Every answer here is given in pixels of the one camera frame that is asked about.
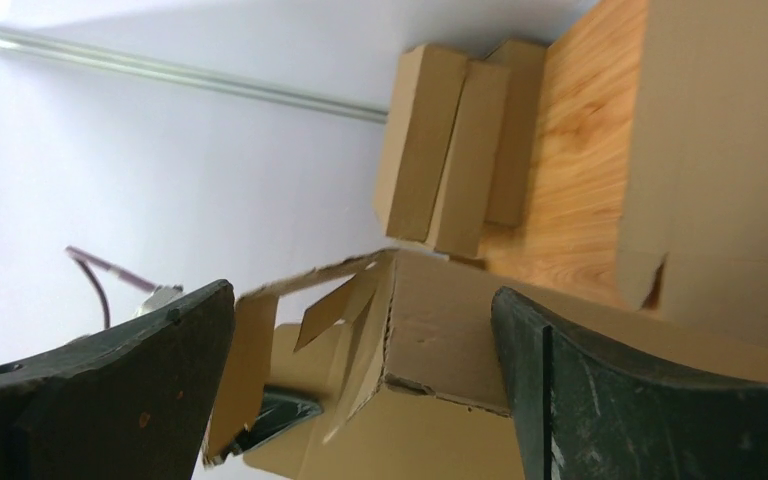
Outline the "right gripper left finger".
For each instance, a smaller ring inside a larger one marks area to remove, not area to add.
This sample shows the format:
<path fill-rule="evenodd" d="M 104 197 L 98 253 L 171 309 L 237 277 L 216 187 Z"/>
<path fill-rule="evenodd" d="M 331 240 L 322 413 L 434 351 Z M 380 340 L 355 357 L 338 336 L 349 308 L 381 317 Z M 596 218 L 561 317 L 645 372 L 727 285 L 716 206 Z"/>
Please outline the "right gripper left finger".
<path fill-rule="evenodd" d="M 0 479 L 188 479 L 235 322 L 225 280 L 0 365 Z"/>

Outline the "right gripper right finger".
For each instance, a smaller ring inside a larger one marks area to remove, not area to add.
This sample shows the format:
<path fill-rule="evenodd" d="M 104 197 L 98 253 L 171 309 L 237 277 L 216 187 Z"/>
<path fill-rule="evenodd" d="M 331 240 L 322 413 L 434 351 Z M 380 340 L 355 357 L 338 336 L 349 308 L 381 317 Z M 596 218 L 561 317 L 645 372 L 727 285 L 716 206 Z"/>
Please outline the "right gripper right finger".
<path fill-rule="evenodd" d="M 529 479 L 768 479 L 768 382 L 684 366 L 511 288 L 491 325 Z"/>

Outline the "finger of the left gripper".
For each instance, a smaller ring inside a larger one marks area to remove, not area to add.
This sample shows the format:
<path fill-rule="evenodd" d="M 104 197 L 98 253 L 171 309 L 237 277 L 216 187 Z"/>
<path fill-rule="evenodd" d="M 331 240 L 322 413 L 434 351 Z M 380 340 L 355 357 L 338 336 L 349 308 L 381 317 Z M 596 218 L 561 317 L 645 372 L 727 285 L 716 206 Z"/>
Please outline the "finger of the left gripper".
<path fill-rule="evenodd" d="M 224 458 L 255 450 L 322 413 L 322 405 L 307 393 L 294 390 L 265 390 L 254 425 L 238 433 L 224 450 Z"/>

